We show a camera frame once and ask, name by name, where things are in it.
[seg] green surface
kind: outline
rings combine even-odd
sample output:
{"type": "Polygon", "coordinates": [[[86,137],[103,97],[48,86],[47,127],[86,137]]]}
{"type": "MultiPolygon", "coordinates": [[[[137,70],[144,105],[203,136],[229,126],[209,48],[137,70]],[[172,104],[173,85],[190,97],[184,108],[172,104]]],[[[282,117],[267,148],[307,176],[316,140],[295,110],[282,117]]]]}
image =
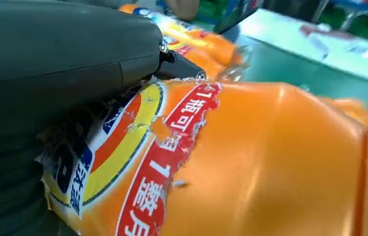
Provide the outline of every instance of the green surface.
{"type": "Polygon", "coordinates": [[[357,98],[368,105],[368,80],[331,69],[268,44],[250,40],[250,69],[243,81],[286,82],[331,98],[357,98]]]}
{"type": "MultiPolygon", "coordinates": [[[[329,24],[333,29],[339,29],[346,19],[346,12],[341,8],[327,7],[319,22],[329,24]]],[[[353,20],[348,31],[355,36],[368,39],[368,16],[362,15],[353,20]]]]}

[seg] orange plastic bottle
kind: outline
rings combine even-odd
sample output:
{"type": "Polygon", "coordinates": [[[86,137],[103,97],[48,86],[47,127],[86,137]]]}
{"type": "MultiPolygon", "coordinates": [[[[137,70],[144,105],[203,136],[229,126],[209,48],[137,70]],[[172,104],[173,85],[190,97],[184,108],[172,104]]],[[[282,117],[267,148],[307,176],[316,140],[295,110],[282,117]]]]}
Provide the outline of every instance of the orange plastic bottle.
{"type": "Polygon", "coordinates": [[[168,44],[169,50],[176,51],[192,63],[201,67],[207,74],[208,80],[218,80],[226,69],[223,65],[212,59],[209,54],[198,48],[185,45],[167,35],[164,35],[164,41],[168,44]]]}
{"type": "Polygon", "coordinates": [[[147,8],[138,7],[135,4],[125,4],[119,10],[152,19],[164,34],[187,45],[202,49],[225,66],[242,63],[241,56],[237,53],[237,47],[221,35],[204,31],[157,12],[151,12],[147,8]]]}

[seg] bottle label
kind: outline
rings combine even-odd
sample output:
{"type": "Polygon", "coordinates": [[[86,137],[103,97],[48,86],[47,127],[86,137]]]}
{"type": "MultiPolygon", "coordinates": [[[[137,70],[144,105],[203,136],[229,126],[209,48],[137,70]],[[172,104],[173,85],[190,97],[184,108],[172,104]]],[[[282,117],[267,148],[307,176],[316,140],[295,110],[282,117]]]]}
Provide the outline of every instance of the bottle label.
{"type": "Polygon", "coordinates": [[[169,50],[176,51],[178,54],[184,56],[190,50],[192,50],[191,46],[185,45],[178,40],[171,38],[167,35],[164,35],[164,42],[167,44],[169,50]]]}

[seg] person's hand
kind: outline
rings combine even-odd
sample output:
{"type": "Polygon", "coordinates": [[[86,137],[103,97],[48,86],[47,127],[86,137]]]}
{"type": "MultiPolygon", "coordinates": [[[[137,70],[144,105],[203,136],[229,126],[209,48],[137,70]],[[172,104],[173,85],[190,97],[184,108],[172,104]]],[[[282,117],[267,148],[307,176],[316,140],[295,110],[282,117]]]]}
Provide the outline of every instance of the person's hand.
{"type": "Polygon", "coordinates": [[[165,3],[182,20],[191,21],[197,15],[199,0],[165,0],[165,3]]]}

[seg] torn label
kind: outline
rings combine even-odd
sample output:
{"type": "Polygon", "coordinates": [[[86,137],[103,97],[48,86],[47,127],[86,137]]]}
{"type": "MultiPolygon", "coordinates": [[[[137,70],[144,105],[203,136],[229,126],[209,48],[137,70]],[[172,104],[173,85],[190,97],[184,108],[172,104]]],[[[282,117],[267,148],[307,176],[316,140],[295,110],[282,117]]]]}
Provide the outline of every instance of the torn label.
{"type": "MultiPolygon", "coordinates": [[[[117,222],[117,236],[157,236],[164,222],[169,183],[192,150],[196,134],[205,124],[204,113],[218,107],[220,84],[195,85],[162,122],[171,136],[154,139],[143,157],[117,222]]],[[[165,129],[152,127],[152,132],[165,129]]]]}

